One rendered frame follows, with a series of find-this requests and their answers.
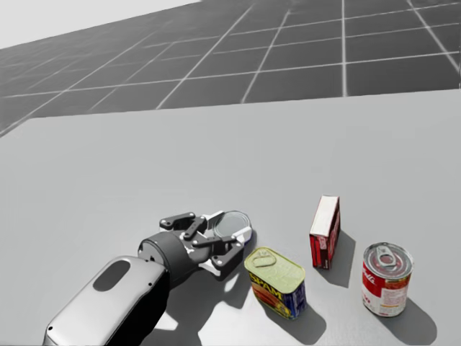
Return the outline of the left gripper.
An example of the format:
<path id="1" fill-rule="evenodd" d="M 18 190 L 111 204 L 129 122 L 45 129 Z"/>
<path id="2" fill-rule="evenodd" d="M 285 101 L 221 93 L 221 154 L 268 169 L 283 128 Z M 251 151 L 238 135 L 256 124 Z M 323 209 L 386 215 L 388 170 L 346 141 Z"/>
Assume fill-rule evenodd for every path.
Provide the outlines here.
<path id="1" fill-rule="evenodd" d="M 230 236 L 205 235 L 224 216 L 222 210 L 198 216 L 187 212 L 162 218 L 157 234 L 142 240 L 138 256 L 163 265 L 170 274 L 170 286 L 177 287 L 198 270 L 226 278 L 243 260 L 244 247 L 253 229 L 246 226 Z"/>

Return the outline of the green and blue rectangular can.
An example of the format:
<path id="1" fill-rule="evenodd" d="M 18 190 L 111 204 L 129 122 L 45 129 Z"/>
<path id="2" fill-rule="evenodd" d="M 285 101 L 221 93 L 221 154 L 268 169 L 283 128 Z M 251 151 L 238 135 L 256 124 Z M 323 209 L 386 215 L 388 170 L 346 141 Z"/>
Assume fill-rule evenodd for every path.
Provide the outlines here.
<path id="1" fill-rule="evenodd" d="M 305 270 L 268 247 L 244 260 L 255 297 L 285 319 L 297 319 L 307 306 Z"/>

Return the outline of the red and white can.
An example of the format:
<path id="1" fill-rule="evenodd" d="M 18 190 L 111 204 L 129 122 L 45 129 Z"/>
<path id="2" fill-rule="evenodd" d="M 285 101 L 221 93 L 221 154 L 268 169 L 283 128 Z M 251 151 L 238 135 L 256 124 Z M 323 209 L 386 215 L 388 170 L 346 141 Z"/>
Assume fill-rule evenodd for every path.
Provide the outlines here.
<path id="1" fill-rule="evenodd" d="M 362 264 L 362 303 L 377 316 L 394 317 L 406 307 L 414 261 L 396 244 L 379 242 L 365 249 Z"/>

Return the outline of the red and white carton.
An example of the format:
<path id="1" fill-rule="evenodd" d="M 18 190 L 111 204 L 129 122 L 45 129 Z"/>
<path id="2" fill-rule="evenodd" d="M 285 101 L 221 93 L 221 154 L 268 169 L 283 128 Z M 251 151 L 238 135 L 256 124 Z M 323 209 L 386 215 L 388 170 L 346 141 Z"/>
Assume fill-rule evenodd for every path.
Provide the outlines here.
<path id="1" fill-rule="evenodd" d="M 322 195 L 309 233 L 312 264 L 315 268 L 331 269 L 340 231 L 340 197 Z"/>

